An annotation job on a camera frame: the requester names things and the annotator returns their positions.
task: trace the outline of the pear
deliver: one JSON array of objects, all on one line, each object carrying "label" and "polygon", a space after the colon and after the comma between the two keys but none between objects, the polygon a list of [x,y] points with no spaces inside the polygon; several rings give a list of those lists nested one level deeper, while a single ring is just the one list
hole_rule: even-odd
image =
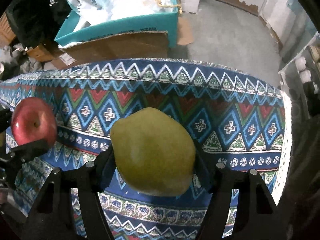
[{"label": "pear", "polygon": [[110,131],[117,169],[134,190],[178,196],[189,188],[196,149],[185,128],[147,107],[117,120]]}]

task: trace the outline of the diamond pattern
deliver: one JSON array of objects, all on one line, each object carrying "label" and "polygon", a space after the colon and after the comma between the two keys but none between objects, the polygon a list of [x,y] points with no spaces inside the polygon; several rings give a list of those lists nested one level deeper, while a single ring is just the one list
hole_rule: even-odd
[{"label": "diamond pattern", "polygon": [[89,96],[85,96],[77,109],[78,117],[81,121],[82,127],[86,127],[94,116],[94,109],[90,102]]},{"label": "diamond pattern", "polygon": [[126,183],[125,183],[124,180],[122,179],[122,177],[121,177],[118,169],[116,169],[115,174],[116,174],[117,181],[118,181],[118,183],[119,183],[119,187],[120,187],[121,189],[123,189],[124,186],[126,185]]},{"label": "diamond pattern", "polygon": [[61,101],[59,104],[59,111],[64,123],[66,124],[72,113],[72,105],[70,103],[67,93],[65,93],[61,98]]},{"label": "diamond pattern", "polygon": [[21,88],[18,88],[18,89],[17,89],[15,98],[16,98],[16,104],[18,104],[19,101],[21,100]]},{"label": "diamond pattern", "polygon": [[260,126],[258,113],[257,111],[254,111],[243,128],[243,138],[247,149],[250,149],[252,144],[258,138],[260,134]]},{"label": "diamond pattern", "polygon": [[205,108],[202,108],[197,115],[189,122],[187,129],[194,139],[202,142],[212,131],[209,116]]},{"label": "diamond pattern", "polygon": [[49,98],[48,104],[51,106],[51,109],[52,109],[54,115],[56,115],[58,109],[57,109],[57,103],[56,103],[56,100],[54,99],[53,93],[51,94],[51,96]]},{"label": "diamond pattern", "polygon": [[174,120],[176,120],[177,122],[180,122],[178,115],[176,114],[176,111],[171,103],[166,105],[165,108],[161,111],[173,118]]},{"label": "diamond pattern", "polygon": [[197,199],[205,192],[205,189],[201,187],[199,179],[195,174],[192,176],[191,191],[194,199]]},{"label": "diamond pattern", "polygon": [[104,133],[108,134],[111,126],[120,118],[112,98],[109,98],[100,109],[98,118],[104,129]]},{"label": "diamond pattern", "polygon": [[264,127],[264,137],[266,139],[266,144],[270,146],[277,136],[281,133],[281,125],[279,116],[274,113]]},{"label": "diamond pattern", "polygon": [[226,146],[236,138],[240,131],[240,125],[238,113],[234,108],[221,121],[218,129],[222,141]]}]

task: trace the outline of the concrete floor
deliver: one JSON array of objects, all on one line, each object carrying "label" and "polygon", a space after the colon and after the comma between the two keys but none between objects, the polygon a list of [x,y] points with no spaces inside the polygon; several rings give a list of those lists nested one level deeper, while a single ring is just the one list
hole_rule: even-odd
[{"label": "concrete floor", "polygon": [[280,85],[278,45],[258,17],[215,0],[200,0],[198,13],[184,17],[195,41],[171,49],[168,57],[222,64]]}]

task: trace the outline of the apple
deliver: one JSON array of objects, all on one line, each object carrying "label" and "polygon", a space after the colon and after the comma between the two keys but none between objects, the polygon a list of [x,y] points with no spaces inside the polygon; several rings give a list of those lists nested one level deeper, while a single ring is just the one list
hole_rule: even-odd
[{"label": "apple", "polygon": [[45,139],[52,147],[57,138],[57,124],[51,107],[41,98],[23,99],[15,108],[11,130],[18,145]]}]

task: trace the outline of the patterned cloth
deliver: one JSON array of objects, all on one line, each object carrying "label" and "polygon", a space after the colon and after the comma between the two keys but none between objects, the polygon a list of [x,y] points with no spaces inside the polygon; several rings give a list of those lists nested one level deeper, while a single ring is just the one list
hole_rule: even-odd
[{"label": "patterned cloth", "polygon": [[[130,59],[29,73],[0,87],[1,103],[12,109],[23,98],[43,98],[58,125],[54,147],[24,164],[17,176],[14,198],[25,214],[53,167],[66,171],[94,160],[108,148],[113,123],[148,106],[180,122],[216,162],[239,171],[257,169],[276,202],[281,195],[291,148],[290,103],[284,93],[247,74]],[[6,142],[7,150],[17,145],[10,128]],[[99,196],[116,239],[193,239],[211,198],[196,175],[185,194],[153,197],[132,190],[117,171]],[[237,196],[234,189],[224,236],[232,233]],[[76,190],[72,200],[77,230],[84,236]]]}]

